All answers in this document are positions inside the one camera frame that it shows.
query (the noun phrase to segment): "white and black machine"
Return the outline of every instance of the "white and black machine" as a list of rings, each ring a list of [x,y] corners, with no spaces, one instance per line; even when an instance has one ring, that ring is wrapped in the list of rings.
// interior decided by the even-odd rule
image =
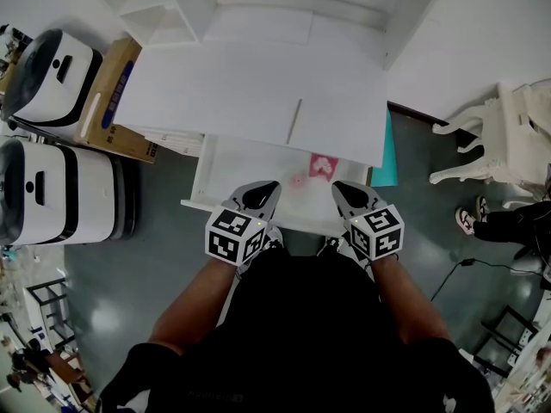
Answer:
[[[359,261],[366,257],[377,260],[402,249],[404,221],[394,205],[387,205],[372,188],[356,182],[336,181],[331,190]],[[254,258],[263,246],[281,191],[276,181],[253,182],[236,189],[208,219],[207,254],[235,266]]]
[[[3,100],[2,120],[72,142],[102,55],[61,29],[50,29],[25,49]]]
[[[0,146],[0,244],[130,237],[133,168],[97,151],[8,140]]]

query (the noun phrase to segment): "gray floor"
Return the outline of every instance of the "gray floor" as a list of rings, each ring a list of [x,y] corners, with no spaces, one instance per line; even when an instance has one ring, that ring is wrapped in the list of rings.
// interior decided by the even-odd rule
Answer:
[[[454,265],[476,257],[511,264],[518,246],[483,243],[456,226],[454,210],[485,194],[498,207],[505,187],[457,180],[432,186],[429,173],[477,157],[456,153],[456,136],[436,136],[422,122],[393,115],[399,186],[380,188],[406,222],[400,260],[431,296]],[[189,197],[196,159],[161,149],[155,165],[141,164],[141,218],[133,239],[68,246],[65,249],[71,317],[92,385],[100,390],[127,351],[143,342],[160,312],[185,288],[207,260],[203,228],[207,214],[180,206]],[[285,231],[296,255],[314,254],[320,238]],[[511,305],[532,318],[541,299],[539,278],[512,276],[504,268],[475,264],[458,268],[435,299],[458,346],[472,350],[484,335],[480,320],[492,321]],[[510,325],[512,335],[520,328]],[[495,358],[490,345],[485,354]],[[501,358],[506,354],[500,352]]]

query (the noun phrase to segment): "white wall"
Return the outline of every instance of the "white wall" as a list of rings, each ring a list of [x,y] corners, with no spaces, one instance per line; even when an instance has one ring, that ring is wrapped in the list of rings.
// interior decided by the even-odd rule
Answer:
[[[388,76],[388,100],[447,119],[499,80],[551,78],[551,0],[437,0]]]
[[[0,0],[0,25],[6,23],[31,37],[62,28],[100,52],[125,35],[97,0]]]

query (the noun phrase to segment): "open drawer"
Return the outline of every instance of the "open drawer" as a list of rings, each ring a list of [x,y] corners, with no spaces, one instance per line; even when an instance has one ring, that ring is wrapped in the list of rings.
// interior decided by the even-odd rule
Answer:
[[[338,237],[343,223],[331,195],[331,182],[347,180],[365,184],[368,166],[345,159],[328,182],[308,177],[308,151],[216,135],[207,135],[195,172],[191,198],[182,200],[186,207],[212,212],[241,185],[274,180],[282,185],[272,223],[290,230]],[[303,176],[299,187],[291,185],[294,176]]]

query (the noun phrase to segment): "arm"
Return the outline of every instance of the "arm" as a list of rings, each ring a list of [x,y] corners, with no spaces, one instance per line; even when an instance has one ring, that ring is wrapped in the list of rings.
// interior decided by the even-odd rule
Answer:
[[[429,338],[452,341],[440,313],[394,256],[375,260],[371,268],[381,301],[390,311],[405,344]]]
[[[200,342],[216,327],[234,275],[233,265],[210,259],[157,320],[149,342],[178,354]]]

